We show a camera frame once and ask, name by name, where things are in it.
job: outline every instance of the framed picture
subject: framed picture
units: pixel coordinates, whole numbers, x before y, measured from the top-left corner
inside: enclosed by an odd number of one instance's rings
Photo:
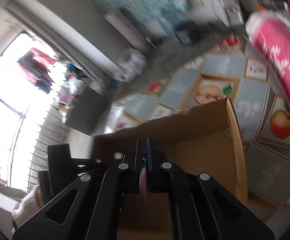
[[[290,197],[290,161],[255,144],[250,144],[245,160],[249,190],[284,205]]]
[[[278,208],[276,203],[273,203],[266,198],[257,195],[257,193],[248,191],[247,208],[262,222],[269,220]]]
[[[243,76],[245,78],[267,82],[268,80],[267,63],[262,60],[249,57],[247,60],[246,69]]]
[[[241,51],[209,54],[201,64],[200,74],[223,78],[242,78],[247,58]]]
[[[248,151],[250,144],[243,141],[243,152],[246,154]]]
[[[172,77],[169,75],[159,81],[155,81],[145,91],[143,91],[142,94],[154,100],[158,100],[164,89],[168,86],[171,78]]]
[[[235,112],[241,137],[244,142],[252,143],[259,121],[263,116],[268,84],[259,80],[244,78],[235,100]]]
[[[275,95],[256,142],[290,150],[290,108],[283,97]]]
[[[119,131],[125,128],[136,127],[139,124],[140,122],[138,122],[137,120],[133,120],[133,118],[128,116],[128,114],[123,114],[117,120],[115,131]]]
[[[203,105],[221,98],[230,97],[235,101],[240,79],[201,75],[185,98],[183,108]]]
[[[284,149],[281,147],[277,147],[274,145],[266,144],[266,143],[260,143],[258,141],[254,142],[254,144],[256,144],[256,145],[258,145],[266,150],[269,150],[277,155],[280,155],[281,157],[290,161],[290,150],[287,150],[287,149]]]
[[[124,112],[130,114],[135,120],[148,120],[149,115],[157,105],[157,101],[146,95],[135,95],[124,105]]]
[[[157,106],[154,108],[153,112],[149,116],[148,120],[163,118],[171,115],[173,112],[174,110],[172,108],[164,106],[162,104],[157,104]]]
[[[172,109],[182,108],[188,94],[200,79],[198,71],[180,68],[164,89],[159,103]]]
[[[188,70],[197,70],[199,71],[201,68],[201,65],[203,64],[205,58],[202,56],[198,56],[195,59],[187,62],[183,68],[184,69],[188,69]]]

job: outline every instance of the black metal clamp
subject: black metal clamp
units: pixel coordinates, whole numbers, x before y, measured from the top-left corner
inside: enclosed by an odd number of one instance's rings
[[[49,158],[55,147],[49,148]],[[275,239],[266,225],[209,174],[185,173],[155,150],[150,138],[146,154],[139,139],[136,150],[125,154],[118,166],[95,170],[96,166],[18,228],[13,240],[116,239],[122,195],[142,193],[144,188],[168,193],[174,240]],[[146,170],[143,187],[142,170]]]

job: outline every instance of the window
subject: window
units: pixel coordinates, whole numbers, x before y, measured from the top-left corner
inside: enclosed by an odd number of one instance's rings
[[[29,169],[44,118],[65,80],[66,67],[56,62],[49,70],[55,83],[49,94],[24,77],[17,60],[30,48],[53,52],[25,33],[0,57],[0,175],[10,186],[29,189]]]

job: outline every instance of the hanging clothes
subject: hanging clothes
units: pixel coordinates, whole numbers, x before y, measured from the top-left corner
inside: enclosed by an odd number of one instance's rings
[[[56,60],[47,54],[36,48],[31,48],[29,52],[19,58],[18,65],[30,83],[49,94],[54,81],[48,75],[48,68],[55,62]]]

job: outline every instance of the green object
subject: green object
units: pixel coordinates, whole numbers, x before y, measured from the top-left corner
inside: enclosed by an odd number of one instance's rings
[[[154,40],[152,40],[152,39],[149,38],[149,37],[146,37],[146,41],[147,41],[147,43],[148,43],[152,48],[155,48],[155,47],[158,45],[157,42],[155,42]]]
[[[225,96],[229,96],[231,92],[232,92],[232,85],[230,84],[223,89],[223,94]]]

